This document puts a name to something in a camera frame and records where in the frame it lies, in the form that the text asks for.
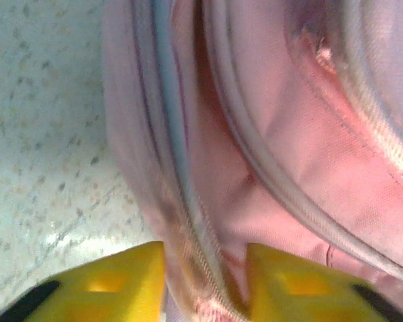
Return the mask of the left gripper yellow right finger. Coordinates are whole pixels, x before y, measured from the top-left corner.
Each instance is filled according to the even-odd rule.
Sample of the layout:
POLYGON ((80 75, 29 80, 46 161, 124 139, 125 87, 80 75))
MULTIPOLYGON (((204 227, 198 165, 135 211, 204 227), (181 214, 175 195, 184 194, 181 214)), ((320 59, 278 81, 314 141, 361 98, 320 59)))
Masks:
POLYGON ((403 321, 366 281, 262 244, 247 248, 251 321, 403 321))

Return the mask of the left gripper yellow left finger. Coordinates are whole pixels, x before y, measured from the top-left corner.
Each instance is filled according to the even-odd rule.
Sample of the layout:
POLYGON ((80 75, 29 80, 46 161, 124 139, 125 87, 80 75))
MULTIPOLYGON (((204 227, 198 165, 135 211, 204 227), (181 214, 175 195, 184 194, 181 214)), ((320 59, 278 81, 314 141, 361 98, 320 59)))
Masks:
POLYGON ((158 321, 163 243, 151 241, 55 274, 0 312, 0 321, 158 321))

